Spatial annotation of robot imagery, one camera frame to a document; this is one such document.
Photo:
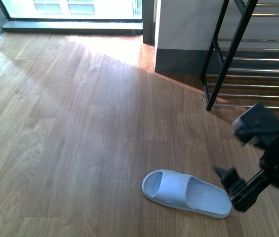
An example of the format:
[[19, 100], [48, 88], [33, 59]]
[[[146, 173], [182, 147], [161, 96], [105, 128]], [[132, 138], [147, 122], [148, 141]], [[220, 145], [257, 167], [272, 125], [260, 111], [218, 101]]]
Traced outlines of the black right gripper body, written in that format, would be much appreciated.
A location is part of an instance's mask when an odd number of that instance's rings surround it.
[[238, 211], [247, 211], [269, 185], [279, 189], [279, 126], [273, 128], [236, 128], [234, 135], [243, 143], [264, 150], [259, 160], [261, 170], [239, 191], [230, 191], [232, 204]]

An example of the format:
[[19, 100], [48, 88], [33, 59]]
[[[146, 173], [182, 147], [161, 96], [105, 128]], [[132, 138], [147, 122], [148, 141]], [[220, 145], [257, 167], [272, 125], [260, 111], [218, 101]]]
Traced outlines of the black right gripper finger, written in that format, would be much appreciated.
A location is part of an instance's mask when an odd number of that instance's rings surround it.
[[213, 169], [220, 177], [223, 187], [228, 195], [236, 195], [245, 188], [245, 181], [241, 179], [235, 168], [229, 170], [214, 166]]

